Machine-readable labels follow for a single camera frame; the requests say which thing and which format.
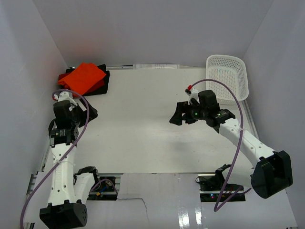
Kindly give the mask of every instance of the white plastic basket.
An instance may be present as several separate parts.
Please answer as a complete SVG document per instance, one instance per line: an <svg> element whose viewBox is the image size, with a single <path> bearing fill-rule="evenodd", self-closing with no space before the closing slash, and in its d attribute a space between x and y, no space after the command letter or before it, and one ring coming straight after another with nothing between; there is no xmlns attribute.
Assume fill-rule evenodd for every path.
<svg viewBox="0 0 305 229"><path fill-rule="evenodd" d="M245 100L249 95L246 66L237 57L226 55L209 56L206 60L206 79L218 80L227 85L238 101ZM207 81L206 89L214 91L220 104L235 104L235 100L229 91L219 83Z"/></svg>

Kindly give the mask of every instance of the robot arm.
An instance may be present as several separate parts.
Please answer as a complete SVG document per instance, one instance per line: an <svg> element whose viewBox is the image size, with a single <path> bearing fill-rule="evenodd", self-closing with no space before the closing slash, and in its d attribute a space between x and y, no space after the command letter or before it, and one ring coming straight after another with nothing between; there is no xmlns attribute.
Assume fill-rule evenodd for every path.
<svg viewBox="0 0 305 229"><path fill-rule="evenodd" d="M71 229L86 225L85 203L91 187L99 178L95 167L86 167L73 174L77 147L60 161L77 139L78 128L85 125L87 111L78 106L73 100L72 93L62 92L57 100L53 106L56 118L50 124L49 136L53 165L59 165L52 174L48 205L40 209L40 219L50 229ZM96 117L97 111L89 105L89 121Z"/></svg>
<svg viewBox="0 0 305 229"><path fill-rule="evenodd" d="M177 103L170 123L182 125L182 121L193 124L198 120L205 120L208 126L237 145L240 124L229 110L220 109L215 93L211 90L198 92L193 88L185 91L190 99ZM290 156L285 151L276 152L248 131L244 131L240 150L255 169L253 171L249 168L248 174L235 173L233 170L230 183L252 187L262 198L268 198L292 185ZM224 165L216 170L218 180L224 182L229 167L230 165Z"/></svg>

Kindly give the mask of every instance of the white wall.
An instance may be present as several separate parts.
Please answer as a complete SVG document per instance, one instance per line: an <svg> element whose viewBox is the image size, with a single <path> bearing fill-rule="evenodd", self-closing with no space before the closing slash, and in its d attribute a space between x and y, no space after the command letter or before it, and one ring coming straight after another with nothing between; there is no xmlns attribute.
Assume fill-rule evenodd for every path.
<svg viewBox="0 0 305 229"><path fill-rule="evenodd" d="M305 228L305 2L275 0L244 60L249 105L262 141L285 150L294 184L287 189L299 228Z"/></svg>
<svg viewBox="0 0 305 229"><path fill-rule="evenodd" d="M48 143L51 93L65 67L32 0L1 0L1 228L19 228L31 173Z"/></svg>
<svg viewBox="0 0 305 229"><path fill-rule="evenodd" d="M69 66L243 57L273 0L34 0Z"/></svg>

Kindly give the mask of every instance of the red cloth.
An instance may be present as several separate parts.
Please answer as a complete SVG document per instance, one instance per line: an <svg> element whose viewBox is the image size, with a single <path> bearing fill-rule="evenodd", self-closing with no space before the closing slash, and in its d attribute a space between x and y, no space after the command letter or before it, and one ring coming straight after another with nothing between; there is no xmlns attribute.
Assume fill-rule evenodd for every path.
<svg viewBox="0 0 305 229"><path fill-rule="evenodd" d="M69 74L70 73L65 73L65 74L59 75L58 80L61 80L62 78L66 77ZM92 86L92 88L90 88L88 91L86 91L86 93L94 92L95 90L99 89L100 87L103 87L104 85L105 85L104 79L101 79L94 86Z"/></svg>
<svg viewBox="0 0 305 229"><path fill-rule="evenodd" d="M73 72L60 75L58 84L83 95L104 86L105 76L95 64L82 63Z"/></svg>

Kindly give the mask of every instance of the white table surface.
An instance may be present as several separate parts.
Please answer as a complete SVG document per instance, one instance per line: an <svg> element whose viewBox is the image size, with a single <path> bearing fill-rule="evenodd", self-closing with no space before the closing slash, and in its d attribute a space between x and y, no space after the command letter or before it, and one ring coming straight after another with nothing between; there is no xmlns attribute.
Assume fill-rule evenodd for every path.
<svg viewBox="0 0 305 229"><path fill-rule="evenodd" d="M169 123L176 103L188 100L186 87L204 78L203 68L111 70L108 93L87 97L99 116L77 145L74 171L95 166L100 173L202 173L231 163L236 147L205 121ZM236 105L221 107L240 120ZM240 153L236 167L252 165Z"/></svg>

